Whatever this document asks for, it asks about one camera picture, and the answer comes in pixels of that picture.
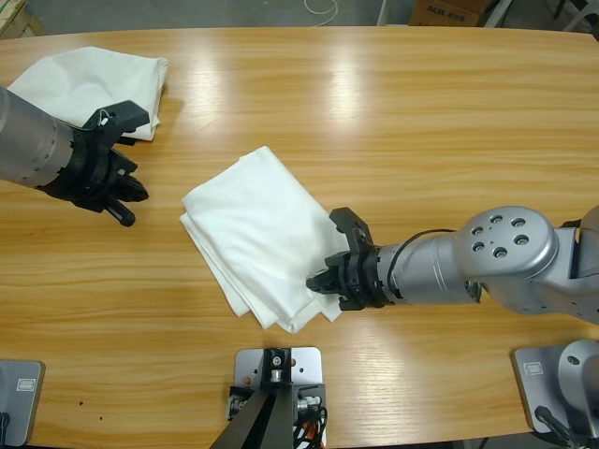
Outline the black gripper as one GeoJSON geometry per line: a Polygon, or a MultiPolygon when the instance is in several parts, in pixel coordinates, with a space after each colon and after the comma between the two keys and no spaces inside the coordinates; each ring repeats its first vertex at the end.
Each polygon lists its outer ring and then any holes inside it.
{"type": "Polygon", "coordinates": [[[137,164],[114,145],[134,143],[133,138],[77,132],[70,142],[73,153],[67,165],[53,181],[38,189],[80,209],[107,211],[120,225],[131,226],[136,216],[126,204],[144,201],[149,194],[133,176],[137,164]]]}
{"type": "Polygon", "coordinates": [[[388,273],[396,249],[373,249],[358,264],[350,264],[351,253],[342,252],[326,259],[326,270],[306,280],[306,286],[321,295],[337,295],[341,311],[361,311],[396,305],[399,297],[388,273]]]}

